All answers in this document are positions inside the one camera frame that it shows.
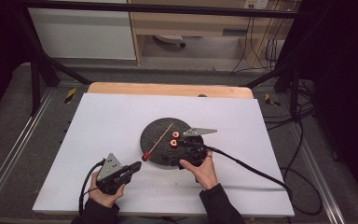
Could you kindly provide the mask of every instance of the white cabinet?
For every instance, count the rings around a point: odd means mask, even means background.
[[[125,0],[84,2],[127,3]],[[42,46],[50,57],[135,60],[128,12],[29,10]]]

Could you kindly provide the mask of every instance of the black disc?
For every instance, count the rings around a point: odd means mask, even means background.
[[[150,151],[153,146],[157,143],[159,138],[164,134],[168,127],[173,123],[171,128],[166,132],[166,134],[161,138],[158,144],[155,146],[151,152],[150,161],[155,164],[163,166],[171,166],[170,161],[167,158],[171,155],[176,155],[182,150],[185,150],[184,147],[172,148],[170,142],[172,140],[172,133],[179,132],[180,138],[183,139],[183,132],[189,130],[191,127],[185,122],[174,119],[174,118],[164,118],[157,119],[150,124],[148,124],[141,135],[141,150],[143,153]],[[199,142],[203,142],[202,138],[199,136]]]

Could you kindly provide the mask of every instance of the person's left hand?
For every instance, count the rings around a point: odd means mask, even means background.
[[[89,198],[94,200],[96,203],[99,203],[105,207],[112,207],[115,201],[124,195],[124,187],[125,185],[121,185],[120,188],[117,190],[115,195],[109,195],[102,193],[97,188],[97,176],[99,172],[94,172],[91,177],[91,185],[89,186],[89,190],[95,189],[89,192]]]

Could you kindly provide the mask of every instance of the white board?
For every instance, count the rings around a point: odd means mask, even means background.
[[[46,214],[77,212],[78,196],[90,168],[113,153],[123,165],[140,161],[140,137],[156,119],[176,118],[191,127],[216,129],[203,135],[216,147],[255,169],[282,180],[257,100],[183,96],[83,95],[71,127],[34,204]],[[214,154],[217,177],[244,216],[287,217],[294,211],[279,185]],[[201,186],[186,170],[143,162],[117,201],[121,215],[205,214]]]

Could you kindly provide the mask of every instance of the sleeve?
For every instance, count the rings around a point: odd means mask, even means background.
[[[231,204],[221,184],[203,190],[200,198],[210,224],[244,224],[241,214]]]
[[[114,224],[120,208],[113,204],[111,208],[105,207],[89,199],[86,202],[83,215],[75,217],[72,224]]]

